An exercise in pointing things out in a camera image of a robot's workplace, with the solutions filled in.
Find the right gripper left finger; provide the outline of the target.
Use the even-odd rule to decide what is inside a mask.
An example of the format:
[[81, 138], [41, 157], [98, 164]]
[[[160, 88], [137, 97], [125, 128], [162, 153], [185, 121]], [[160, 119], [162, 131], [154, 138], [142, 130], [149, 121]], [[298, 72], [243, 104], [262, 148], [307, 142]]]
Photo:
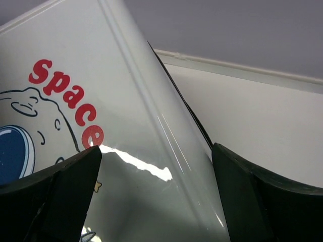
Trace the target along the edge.
[[102, 153], [90, 147], [1, 186], [1, 241], [79, 241]]

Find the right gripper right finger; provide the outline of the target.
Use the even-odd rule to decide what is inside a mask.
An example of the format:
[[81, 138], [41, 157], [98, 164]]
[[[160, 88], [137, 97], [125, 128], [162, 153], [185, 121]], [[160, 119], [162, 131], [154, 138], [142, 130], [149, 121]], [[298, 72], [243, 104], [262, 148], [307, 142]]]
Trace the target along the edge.
[[231, 241], [322, 241], [322, 188], [215, 143], [212, 163]]

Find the black and white suitcase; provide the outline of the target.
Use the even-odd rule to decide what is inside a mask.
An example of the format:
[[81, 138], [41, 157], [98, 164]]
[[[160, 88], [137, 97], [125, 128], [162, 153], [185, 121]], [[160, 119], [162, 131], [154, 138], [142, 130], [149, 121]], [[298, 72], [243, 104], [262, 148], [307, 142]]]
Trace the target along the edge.
[[229, 241], [211, 145], [122, 1], [1, 26], [1, 183], [98, 146], [76, 241]]

